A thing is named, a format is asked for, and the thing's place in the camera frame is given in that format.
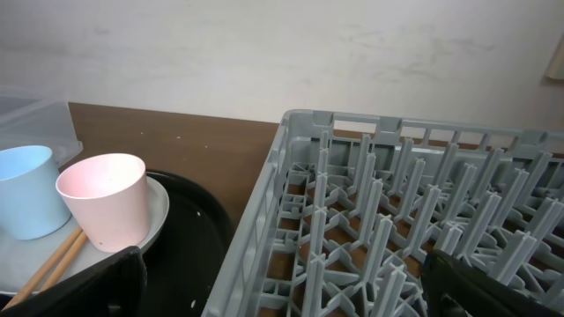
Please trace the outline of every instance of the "white wall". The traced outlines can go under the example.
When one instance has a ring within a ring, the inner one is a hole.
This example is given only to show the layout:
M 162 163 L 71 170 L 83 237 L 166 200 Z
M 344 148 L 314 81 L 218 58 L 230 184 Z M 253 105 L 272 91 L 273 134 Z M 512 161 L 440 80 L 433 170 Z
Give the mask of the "white wall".
M 3 0 L 0 85 L 278 122 L 291 108 L 564 128 L 563 0 Z

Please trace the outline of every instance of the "tabletop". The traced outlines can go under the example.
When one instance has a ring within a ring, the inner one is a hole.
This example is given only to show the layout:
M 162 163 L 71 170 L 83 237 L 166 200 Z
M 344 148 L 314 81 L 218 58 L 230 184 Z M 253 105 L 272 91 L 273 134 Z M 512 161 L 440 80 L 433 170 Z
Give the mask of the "tabletop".
M 120 152 L 176 173 L 215 195 L 239 224 L 277 124 L 70 103 L 84 149 L 65 166 Z

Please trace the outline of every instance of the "black tray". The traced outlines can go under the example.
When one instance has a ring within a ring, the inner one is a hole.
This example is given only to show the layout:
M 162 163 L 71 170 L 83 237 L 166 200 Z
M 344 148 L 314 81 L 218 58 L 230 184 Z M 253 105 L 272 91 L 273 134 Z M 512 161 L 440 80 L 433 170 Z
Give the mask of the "black tray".
M 147 175 L 167 190 L 170 208 L 160 236 L 143 255 L 148 282 L 138 315 L 200 316 L 233 224 L 219 201 L 195 182 L 155 170 Z

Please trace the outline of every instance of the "gray plastic dish rack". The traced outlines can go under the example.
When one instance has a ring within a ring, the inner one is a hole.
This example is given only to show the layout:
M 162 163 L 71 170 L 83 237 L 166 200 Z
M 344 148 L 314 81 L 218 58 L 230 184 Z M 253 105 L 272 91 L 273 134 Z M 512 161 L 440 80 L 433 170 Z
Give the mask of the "gray plastic dish rack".
M 335 122 L 375 125 L 359 138 Z M 424 131 L 419 139 L 402 131 Z M 434 131 L 450 131 L 434 142 Z M 460 142 L 472 134 L 474 146 Z M 494 139 L 512 140 L 496 148 Z M 440 249 L 564 310 L 564 134 L 293 110 L 203 316 L 427 316 L 419 280 Z

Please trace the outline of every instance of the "plastic cup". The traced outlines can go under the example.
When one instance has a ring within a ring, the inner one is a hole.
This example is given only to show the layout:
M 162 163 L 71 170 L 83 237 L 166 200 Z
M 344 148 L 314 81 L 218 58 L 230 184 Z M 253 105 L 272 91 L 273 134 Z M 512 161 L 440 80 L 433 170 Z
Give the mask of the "plastic cup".
M 149 233 L 145 163 L 130 154 L 87 158 L 67 168 L 56 189 L 100 251 L 135 246 Z
M 71 217 L 55 189 L 53 152 L 30 145 L 0 151 L 0 227 L 17 240 L 48 235 Z

